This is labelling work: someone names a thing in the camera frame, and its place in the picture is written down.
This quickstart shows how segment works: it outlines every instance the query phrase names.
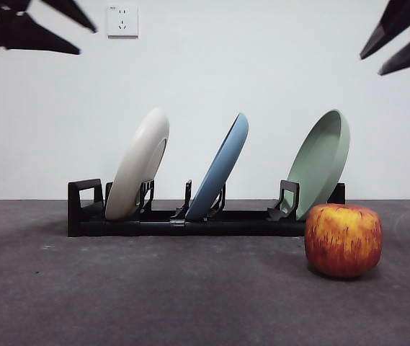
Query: gray carpet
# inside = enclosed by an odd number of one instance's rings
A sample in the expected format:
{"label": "gray carpet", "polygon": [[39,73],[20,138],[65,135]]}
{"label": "gray carpet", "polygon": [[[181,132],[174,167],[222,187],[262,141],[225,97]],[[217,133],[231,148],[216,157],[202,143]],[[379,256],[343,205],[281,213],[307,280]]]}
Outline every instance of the gray carpet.
{"label": "gray carpet", "polygon": [[359,204],[381,261],[332,280],[303,238],[67,238],[66,201],[0,201],[0,346],[410,345],[410,201]]}

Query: wall socket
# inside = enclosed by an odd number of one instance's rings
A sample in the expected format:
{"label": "wall socket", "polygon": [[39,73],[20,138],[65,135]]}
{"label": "wall socket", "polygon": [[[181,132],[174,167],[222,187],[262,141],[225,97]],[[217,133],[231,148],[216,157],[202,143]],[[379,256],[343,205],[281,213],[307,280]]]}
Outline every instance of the wall socket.
{"label": "wall socket", "polygon": [[138,6],[112,4],[107,8],[107,35],[109,37],[138,37]]}

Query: dish rack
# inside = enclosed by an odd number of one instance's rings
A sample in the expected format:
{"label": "dish rack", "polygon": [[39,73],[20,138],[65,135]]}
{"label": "dish rack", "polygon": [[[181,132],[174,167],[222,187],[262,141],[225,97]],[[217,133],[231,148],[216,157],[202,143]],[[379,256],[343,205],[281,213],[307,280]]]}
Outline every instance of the dish rack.
{"label": "dish rack", "polygon": [[[106,201],[111,187],[111,182],[105,186]],[[88,189],[94,190],[93,201],[82,206],[80,191]],[[188,221],[185,214],[190,205],[192,180],[185,184],[184,203],[175,210],[152,209],[155,182],[149,180],[140,185],[134,214],[119,221],[108,221],[104,216],[101,180],[69,182],[68,236],[303,236],[306,223],[296,220],[299,189],[297,182],[282,180],[280,197],[273,208],[226,210],[224,185],[207,215],[199,221]],[[293,206],[287,211],[280,208],[285,192],[293,194]],[[328,203],[345,204],[345,184],[336,185]]]}

